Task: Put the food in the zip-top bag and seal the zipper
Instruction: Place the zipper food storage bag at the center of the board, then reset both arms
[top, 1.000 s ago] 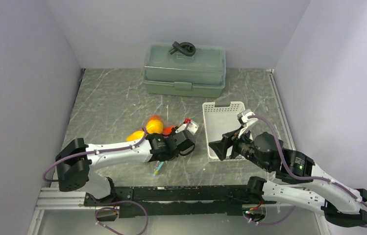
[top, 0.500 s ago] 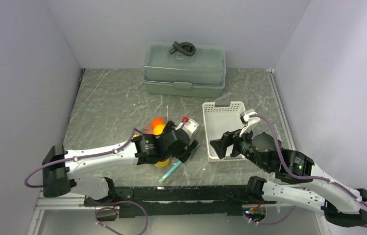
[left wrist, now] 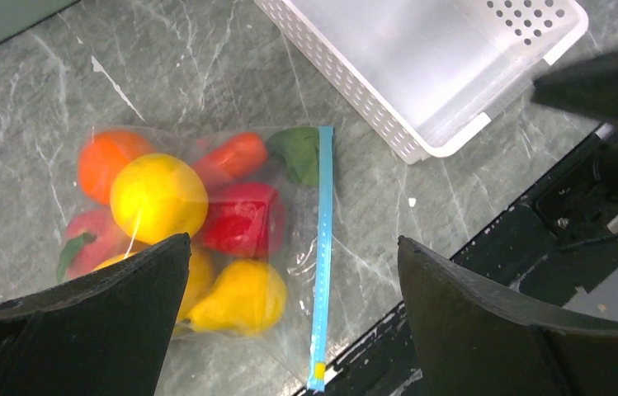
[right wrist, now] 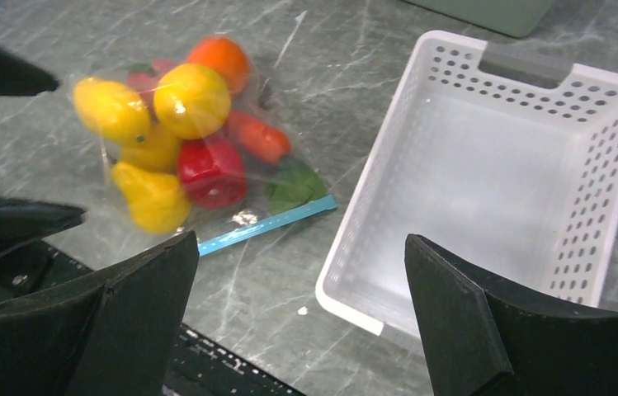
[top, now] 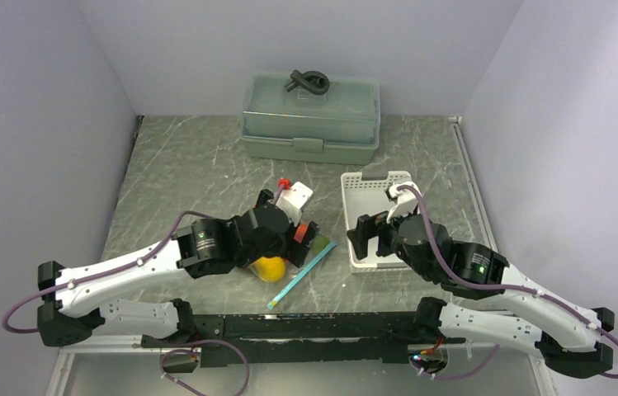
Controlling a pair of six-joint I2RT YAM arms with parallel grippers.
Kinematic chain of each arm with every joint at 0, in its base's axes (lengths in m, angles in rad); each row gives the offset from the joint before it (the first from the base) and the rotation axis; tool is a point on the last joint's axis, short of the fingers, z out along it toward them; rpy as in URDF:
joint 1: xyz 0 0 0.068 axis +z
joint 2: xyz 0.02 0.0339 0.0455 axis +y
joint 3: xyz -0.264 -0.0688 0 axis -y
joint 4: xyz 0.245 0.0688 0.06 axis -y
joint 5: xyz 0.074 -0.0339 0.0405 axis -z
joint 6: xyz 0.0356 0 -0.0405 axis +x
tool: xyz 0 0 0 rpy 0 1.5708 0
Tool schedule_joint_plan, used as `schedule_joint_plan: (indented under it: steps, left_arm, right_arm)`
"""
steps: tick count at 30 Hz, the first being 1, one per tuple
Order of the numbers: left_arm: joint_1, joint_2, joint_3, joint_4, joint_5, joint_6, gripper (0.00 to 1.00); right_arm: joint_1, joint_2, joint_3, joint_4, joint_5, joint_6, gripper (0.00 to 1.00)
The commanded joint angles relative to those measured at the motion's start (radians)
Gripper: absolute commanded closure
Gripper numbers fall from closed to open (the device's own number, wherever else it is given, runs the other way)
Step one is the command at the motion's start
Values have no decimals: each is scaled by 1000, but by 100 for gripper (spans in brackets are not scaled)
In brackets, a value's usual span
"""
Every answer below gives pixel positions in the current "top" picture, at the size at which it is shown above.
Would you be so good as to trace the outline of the yellow lemon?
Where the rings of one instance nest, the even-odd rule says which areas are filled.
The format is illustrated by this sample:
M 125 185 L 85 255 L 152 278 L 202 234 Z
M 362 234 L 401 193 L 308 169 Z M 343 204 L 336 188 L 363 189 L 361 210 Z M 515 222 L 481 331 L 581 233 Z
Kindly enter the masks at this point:
M 281 257 L 260 257 L 250 268 L 260 280 L 275 283 L 285 276 L 286 264 Z

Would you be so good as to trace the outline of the white perforated plastic basket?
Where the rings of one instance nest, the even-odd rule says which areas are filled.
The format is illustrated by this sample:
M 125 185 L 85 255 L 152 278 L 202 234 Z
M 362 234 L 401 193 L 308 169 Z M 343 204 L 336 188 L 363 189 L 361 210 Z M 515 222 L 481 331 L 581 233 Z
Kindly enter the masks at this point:
M 411 182 L 412 176 L 407 171 L 365 171 L 344 172 L 340 176 L 342 190 L 342 207 L 346 229 L 354 229 L 361 215 L 377 215 L 388 212 L 394 205 L 387 198 L 385 191 L 395 182 Z M 358 260 L 348 238 L 347 250 L 352 273 L 407 271 L 406 263 L 395 254 L 387 257 L 376 255 L 377 238 L 369 240 L 368 255 Z

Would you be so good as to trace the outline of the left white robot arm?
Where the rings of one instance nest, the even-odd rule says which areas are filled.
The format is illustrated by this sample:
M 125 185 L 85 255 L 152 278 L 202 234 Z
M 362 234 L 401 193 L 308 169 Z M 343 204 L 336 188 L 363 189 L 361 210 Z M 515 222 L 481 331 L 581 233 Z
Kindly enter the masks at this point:
M 47 347 L 65 347 L 92 335 L 139 334 L 183 347 L 199 337 L 191 305 L 182 299 L 142 303 L 123 295 L 163 282 L 199 279 L 246 268 L 261 258 L 305 263 L 318 235 L 315 222 L 300 221 L 313 191 L 296 182 L 230 219 L 199 214 L 189 226 L 177 219 L 158 243 L 104 262 L 67 268 L 40 264 L 37 332 Z

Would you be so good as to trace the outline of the clear zip top bag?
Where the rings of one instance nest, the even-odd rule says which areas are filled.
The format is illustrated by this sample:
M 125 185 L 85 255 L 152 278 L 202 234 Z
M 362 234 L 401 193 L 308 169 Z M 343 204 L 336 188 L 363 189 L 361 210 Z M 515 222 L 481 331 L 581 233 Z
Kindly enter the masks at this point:
M 280 283 L 282 285 L 276 295 L 267 302 L 267 308 L 274 309 L 319 263 L 329 256 L 336 246 L 337 244 L 334 241 L 320 234 L 309 250 L 308 261 L 299 270 L 290 270 L 291 264 L 284 259 L 286 264 L 285 276 L 275 283 L 267 283 Z

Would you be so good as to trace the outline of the red bell pepper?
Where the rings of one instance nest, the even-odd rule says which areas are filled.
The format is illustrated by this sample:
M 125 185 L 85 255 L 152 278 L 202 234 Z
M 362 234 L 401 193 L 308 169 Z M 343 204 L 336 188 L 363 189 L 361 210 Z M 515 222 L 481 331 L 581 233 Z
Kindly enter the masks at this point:
M 299 224 L 295 230 L 294 240 L 297 243 L 303 243 L 308 232 L 307 224 Z

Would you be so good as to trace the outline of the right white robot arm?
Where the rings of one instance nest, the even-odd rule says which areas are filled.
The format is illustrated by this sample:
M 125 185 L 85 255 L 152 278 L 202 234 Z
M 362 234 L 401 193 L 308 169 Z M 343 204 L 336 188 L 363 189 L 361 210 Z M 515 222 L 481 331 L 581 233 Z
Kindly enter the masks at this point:
M 413 331 L 423 342 L 464 338 L 492 342 L 543 359 L 551 370 L 576 379 L 603 375 L 613 366 L 613 349 L 599 332 L 614 327 L 614 314 L 601 307 L 572 305 L 540 287 L 507 259 L 479 243 L 454 240 L 432 224 L 436 245 L 449 267 L 443 270 L 429 244 L 420 214 L 387 221 L 385 212 L 357 218 L 347 238 L 357 259 L 395 255 L 425 281 L 455 297 L 511 312 L 499 316 L 435 297 L 421 298 Z

